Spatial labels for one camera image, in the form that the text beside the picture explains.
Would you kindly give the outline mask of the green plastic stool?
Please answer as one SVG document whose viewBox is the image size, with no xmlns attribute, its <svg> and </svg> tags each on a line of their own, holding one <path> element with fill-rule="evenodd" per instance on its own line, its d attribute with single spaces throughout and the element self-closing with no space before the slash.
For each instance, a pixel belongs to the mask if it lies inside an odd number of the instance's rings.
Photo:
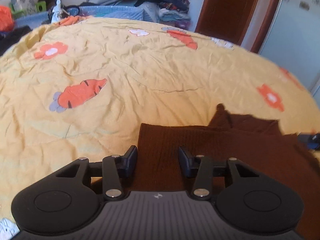
<svg viewBox="0 0 320 240">
<path fill-rule="evenodd" d="M 37 12 L 46 12 L 47 6 L 45 1 L 40 1 L 35 4 L 35 8 Z"/>
</svg>

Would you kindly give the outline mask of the black dark clothes heap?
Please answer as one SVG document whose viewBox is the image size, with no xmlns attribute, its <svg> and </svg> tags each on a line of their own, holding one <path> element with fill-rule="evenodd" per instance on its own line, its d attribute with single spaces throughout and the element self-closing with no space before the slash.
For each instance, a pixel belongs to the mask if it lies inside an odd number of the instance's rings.
<svg viewBox="0 0 320 240">
<path fill-rule="evenodd" d="M 1 35 L 0 41 L 0 56 L 3 54 L 14 44 L 16 44 L 24 35 L 31 32 L 31 28 L 26 25 L 17 29 L 14 29 L 12 32 L 7 35 Z"/>
</svg>

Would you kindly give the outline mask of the light blue quilted blanket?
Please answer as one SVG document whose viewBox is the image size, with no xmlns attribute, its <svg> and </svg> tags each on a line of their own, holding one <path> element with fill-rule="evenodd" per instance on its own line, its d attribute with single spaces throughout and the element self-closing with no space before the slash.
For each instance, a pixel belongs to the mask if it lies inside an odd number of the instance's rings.
<svg viewBox="0 0 320 240">
<path fill-rule="evenodd" d="M 151 17 L 143 8 L 127 6 L 71 6 L 67 9 L 71 15 L 76 16 L 94 16 L 120 18 L 128 20 L 138 20 L 152 22 Z M 39 12 L 37 14 L 24 16 L 15 20 L 14 29 L 28 26 L 30 29 L 39 27 L 43 22 L 49 21 L 49 12 Z"/>
</svg>

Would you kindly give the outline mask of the floral grey white pillow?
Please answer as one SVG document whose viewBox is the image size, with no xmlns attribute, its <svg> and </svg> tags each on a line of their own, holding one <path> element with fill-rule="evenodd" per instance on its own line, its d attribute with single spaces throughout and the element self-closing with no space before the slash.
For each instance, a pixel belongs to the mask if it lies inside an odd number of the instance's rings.
<svg viewBox="0 0 320 240">
<path fill-rule="evenodd" d="M 20 18 L 37 13 L 34 0 L 10 0 L 10 9 L 14 18 Z"/>
</svg>

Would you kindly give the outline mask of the orange cloth bundle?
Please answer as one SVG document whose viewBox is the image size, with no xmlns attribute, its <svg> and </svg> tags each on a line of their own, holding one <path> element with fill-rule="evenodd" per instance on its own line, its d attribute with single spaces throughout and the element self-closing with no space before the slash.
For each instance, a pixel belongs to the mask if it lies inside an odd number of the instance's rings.
<svg viewBox="0 0 320 240">
<path fill-rule="evenodd" d="M 0 6 L 0 31 L 9 32 L 14 28 L 14 20 L 9 7 Z"/>
</svg>

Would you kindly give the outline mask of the yellow floral bed quilt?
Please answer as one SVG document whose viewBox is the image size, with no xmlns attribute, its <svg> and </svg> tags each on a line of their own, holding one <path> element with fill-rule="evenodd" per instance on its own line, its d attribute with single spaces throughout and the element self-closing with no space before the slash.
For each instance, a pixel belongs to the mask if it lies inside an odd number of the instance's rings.
<svg viewBox="0 0 320 240">
<path fill-rule="evenodd" d="M 208 126 L 220 104 L 276 120 L 283 135 L 319 133 L 319 108 L 294 75 L 224 40 L 113 18 L 36 28 L 1 57 L 1 239 L 305 239 L 298 225 L 279 235 L 240 231 L 194 200 L 193 184 L 131 190 L 135 170 L 120 180 L 124 198 L 79 230 L 18 228 L 11 204 L 23 189 L 76 159 L 138 150 L 142 124 Z"/>
</svg>

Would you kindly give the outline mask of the brown knit sweater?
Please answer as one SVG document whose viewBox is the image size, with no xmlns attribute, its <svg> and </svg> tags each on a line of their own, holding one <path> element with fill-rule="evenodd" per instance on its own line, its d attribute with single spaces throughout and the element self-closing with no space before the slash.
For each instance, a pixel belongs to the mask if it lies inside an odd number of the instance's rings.
<svg viewBox="0 0 320 240">
<path fill-rule="evenodd" d="M 215 161 L 235 157 L 295 190 L 304 202 L 298 232 L 305 239 L 319 239 L 319 161 L 295 134 L 283 135 L 276 120 L 231 114 L 220 104 L 208 126 L 142 124 L 130 189 L 190 189 L 193 181 L 183 178 L 178 163 L 181 146 Z"/>
</svg>

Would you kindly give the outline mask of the brown wooden door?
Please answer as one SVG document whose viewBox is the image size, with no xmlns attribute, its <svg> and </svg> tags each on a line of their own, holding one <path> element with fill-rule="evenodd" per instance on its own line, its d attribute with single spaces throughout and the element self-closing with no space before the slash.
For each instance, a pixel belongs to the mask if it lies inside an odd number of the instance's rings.
<svg viewBox="0 0 320 240">
<path fill-rule="evenodd" d="M 258 53 L 280 0 L 204 0 L 195 31 Z"/>
</svg>

